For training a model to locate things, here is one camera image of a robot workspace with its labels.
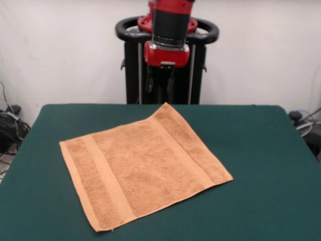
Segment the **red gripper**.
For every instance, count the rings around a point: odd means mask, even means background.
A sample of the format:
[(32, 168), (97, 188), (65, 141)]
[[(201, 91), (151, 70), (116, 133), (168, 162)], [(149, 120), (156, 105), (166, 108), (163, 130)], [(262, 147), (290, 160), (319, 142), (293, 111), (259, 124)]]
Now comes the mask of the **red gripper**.
[[(190, 48), (184, 44), (181, 48), (165, 47), (157, 45), (152, 41), (144, 44), (144, 60), (148, 64), (146, 70), (146, 87), (147, 93), (153, 90), (153, 67), (162, 67), (164, 65), (173, 66), (175, 68), (185, 67), (189, 61)], [(175, 91), (176, 69), (171, 70), (168, 79), (167, 93), (168, 97), (173, 96)]]

